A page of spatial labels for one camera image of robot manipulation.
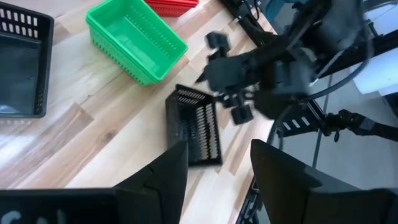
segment wooden table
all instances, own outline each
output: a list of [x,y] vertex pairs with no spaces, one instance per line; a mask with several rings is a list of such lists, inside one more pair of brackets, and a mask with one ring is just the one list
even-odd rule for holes
[[[47,115],[0,120],[0,188],[110,187],[167,149],[165,99],[175,84],[193,85],[210,50],[204,36],[229,34],[232,54],[255,47],[217,0],[182,17],[164,18],[188,52],[160,84],[138,85],[91,42],[85,16],[103,0],[6,0],[55,18]],[[271,26],[262,17],[265,30]],[[206,90],[206,84],[195,88]],[[234,223],[253,173],[252,138],[266,140],[272,122],[257,115],[235,126],[218,105],[224,165],[190,170],[182,223]]]

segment basket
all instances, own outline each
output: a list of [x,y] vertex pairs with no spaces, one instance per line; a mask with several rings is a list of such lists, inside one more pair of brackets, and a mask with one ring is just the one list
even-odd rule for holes
[[141,0],[106,1],[87,14],[93,43],[142,85],[161,82],[187,45]]
[[168,146],[186,141],[190,167],[223,164],[215,103],[211,95],[183,85],[166,99]]
[[41,118],[47,107],[54,19],[0,2],[0,118]]
[[146,0],[146,3],[160,16],[180,17],[196,7],[199,0]]

